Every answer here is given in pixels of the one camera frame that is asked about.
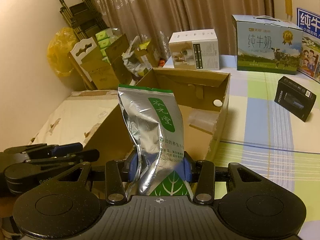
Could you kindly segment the brown cardboard box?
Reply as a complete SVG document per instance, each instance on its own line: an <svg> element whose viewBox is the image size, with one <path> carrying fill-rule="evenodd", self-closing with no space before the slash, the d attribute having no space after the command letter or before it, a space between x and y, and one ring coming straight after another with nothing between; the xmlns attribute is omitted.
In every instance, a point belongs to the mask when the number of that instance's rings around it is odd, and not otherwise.
<svg viewBox="0 0 320 240"><path fill-rule="evenodd" d="M173 91L183 118L185 151L194 160L212 161L228 113L230 79L229 73L157 68L149 71L137 85ZM188 118L193 109L219 112L212 133L189 126ZM84 149L97 149L100 152L99 163L105 163L126 158L132 147L117 104Z"/></svg>

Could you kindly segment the silver foil pouch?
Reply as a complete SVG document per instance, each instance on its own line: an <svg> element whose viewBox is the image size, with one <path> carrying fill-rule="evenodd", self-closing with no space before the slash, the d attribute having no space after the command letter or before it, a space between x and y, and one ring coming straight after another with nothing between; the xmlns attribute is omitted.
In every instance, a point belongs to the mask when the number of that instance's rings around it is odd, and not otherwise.
<svg viewBox="0 0 320 240"><path fill-rule="evenodd" d="M128 193L189 196L184 164L184 126L173 91L120 85L118 99L138 164Z"/></svg>

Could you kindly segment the crumpled packaging pile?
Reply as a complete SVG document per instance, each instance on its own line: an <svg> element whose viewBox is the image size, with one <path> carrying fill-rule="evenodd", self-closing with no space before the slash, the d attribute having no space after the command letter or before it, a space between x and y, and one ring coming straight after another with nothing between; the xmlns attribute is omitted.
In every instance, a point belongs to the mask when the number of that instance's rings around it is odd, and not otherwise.
<svg viewBox="0 0 320 240"><path fill-rule="evenodd" d="M141 42L136 36L124 53L122 59L124 66L134 78L142 78L152 68L157 68L160 61L160 54L152 40Z"/></svg>

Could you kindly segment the green tissue pack stack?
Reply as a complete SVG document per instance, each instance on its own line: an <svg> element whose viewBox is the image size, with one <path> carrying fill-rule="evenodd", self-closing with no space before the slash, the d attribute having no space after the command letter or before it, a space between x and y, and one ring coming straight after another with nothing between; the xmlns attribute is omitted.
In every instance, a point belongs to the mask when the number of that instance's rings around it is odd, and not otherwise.
<svg viewBox="0 0 320 240"><path fill-rule="evenodd" d="M103 56L103 61L110 63L109 58L106 55L106 48L115 42L121 35L122 33L119 28L107 28L95 34L98 46L100 47L100 52Z"/></svg>

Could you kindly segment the brown window curtain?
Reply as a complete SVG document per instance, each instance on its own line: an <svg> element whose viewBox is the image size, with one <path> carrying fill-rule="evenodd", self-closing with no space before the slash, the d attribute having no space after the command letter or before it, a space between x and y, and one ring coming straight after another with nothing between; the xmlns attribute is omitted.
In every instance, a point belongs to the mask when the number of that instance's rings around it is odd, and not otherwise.
<svg viewBox="0 0 320 240"><path fill-rule="evenodd" d="M174 32L214 29L220 54L234 55L233 15L274 15L273 0L92 0L106 24L129 40L152 40L161 57L170 57Z"/></svg>

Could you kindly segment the yellow plastic bag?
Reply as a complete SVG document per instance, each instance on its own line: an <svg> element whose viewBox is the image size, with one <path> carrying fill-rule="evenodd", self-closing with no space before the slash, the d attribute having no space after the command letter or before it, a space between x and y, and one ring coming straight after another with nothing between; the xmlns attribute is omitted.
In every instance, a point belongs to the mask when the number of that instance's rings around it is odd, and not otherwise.
<svg viewBox="0 0 320 240"><path fill-rule="evenodd" d="M78 41L72 28L63 27L49 42L47 60L58 77L69 77L71 75L73 66L68 58L68 53Z"/></svg>

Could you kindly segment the white product box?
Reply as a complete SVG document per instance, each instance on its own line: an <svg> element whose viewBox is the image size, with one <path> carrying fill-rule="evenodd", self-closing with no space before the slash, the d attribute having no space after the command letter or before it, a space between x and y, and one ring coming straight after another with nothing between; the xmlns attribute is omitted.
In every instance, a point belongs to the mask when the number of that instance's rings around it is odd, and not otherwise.
<svg viewBox="0 0 320 240"><path fill-rule="evenodd" d="M179 31L172 34L169 49L175 68L219 70L219 45L214 29Z"/></svg>

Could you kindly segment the checked bed sheet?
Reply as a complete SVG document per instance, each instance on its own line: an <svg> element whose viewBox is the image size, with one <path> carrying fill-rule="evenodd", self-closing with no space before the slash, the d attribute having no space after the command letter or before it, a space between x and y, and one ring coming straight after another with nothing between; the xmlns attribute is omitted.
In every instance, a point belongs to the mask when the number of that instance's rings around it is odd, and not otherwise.
<svg viewBox="0 0 320 240"><path fill-rule="evenodd" d="M319 103L301 121L274 101L280 74L238 71L233 55L220 70L231 78L215 164L239 162L296 194L307 210L300 237L319 239Z"/></svg>

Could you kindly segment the blue cartoon milk carton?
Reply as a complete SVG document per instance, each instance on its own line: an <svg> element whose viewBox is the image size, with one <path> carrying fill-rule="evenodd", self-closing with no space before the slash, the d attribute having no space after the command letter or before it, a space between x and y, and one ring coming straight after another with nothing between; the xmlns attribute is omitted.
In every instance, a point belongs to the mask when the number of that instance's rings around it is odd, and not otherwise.
<svg viewBox="0 0 320 240"><path fill-rule="evenodd" d="M319 15L302 8L297 8L297 25L303 31L299 71L319 82Z"/></svg>

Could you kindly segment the open brown gift box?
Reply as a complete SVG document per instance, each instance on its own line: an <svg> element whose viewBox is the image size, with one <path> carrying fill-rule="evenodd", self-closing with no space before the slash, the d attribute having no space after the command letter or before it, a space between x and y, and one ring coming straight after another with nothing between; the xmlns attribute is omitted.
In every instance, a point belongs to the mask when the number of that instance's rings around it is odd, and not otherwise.
<svg viewBox="0 0 320 240"><path fill-rule="evenodd" d="M127 51L127 36L121 35L109 47L103 57L94 38L83 39L76 43L71 55L79 65L81 75L98 90L117 89L119 84L128 85L132 74L124 66L122 54Z"/></svg>

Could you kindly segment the black Flyco shaver box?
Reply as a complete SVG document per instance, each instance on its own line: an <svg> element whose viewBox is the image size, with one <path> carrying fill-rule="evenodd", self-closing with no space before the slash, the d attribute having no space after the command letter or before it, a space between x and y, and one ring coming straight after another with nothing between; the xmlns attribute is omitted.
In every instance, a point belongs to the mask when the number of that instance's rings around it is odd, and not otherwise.
<svg viewBox="0 0 320 240"><path fill-rule="evenodd" d="M274 101L303 122L306 122L316 98L316 94L290 78L283 76L278 81Z"/></svg>

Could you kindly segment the clear plastic cup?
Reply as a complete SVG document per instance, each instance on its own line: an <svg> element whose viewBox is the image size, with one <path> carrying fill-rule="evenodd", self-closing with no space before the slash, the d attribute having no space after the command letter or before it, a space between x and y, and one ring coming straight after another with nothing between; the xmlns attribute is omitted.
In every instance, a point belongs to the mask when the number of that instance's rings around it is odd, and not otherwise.
<svg viewBox="0 0 320 240"><path fill-rule="evenodd" d="M212 133L216 126L219 112L205 111L200 109L193 109L189 114L188 123L189 126Z"/></svg>

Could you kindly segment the black folding rack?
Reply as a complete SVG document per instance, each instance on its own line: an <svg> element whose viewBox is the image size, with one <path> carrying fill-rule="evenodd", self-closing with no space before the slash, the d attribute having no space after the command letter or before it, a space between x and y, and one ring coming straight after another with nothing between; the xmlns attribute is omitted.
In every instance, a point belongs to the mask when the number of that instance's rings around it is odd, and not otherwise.
<svg viewBox="0 0 320 240"><path fill-rule="evenodd" d="M59 1L62 5L60 14L73 29L79 41L95 37L96 33L108 28L91 0L81 0L81 3L71 7L64 0Z"/></svg>

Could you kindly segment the green blue milk carton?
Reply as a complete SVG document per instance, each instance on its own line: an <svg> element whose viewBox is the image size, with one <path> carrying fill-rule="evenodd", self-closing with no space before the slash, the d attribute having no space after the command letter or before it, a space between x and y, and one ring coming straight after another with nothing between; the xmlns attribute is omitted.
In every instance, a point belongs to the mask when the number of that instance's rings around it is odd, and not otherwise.
<svg viewBox="0 0 320 240"><path fill-rule="evenodd" d="M237 70L297 73L303 31L271 16L233 15Z"/></svg>

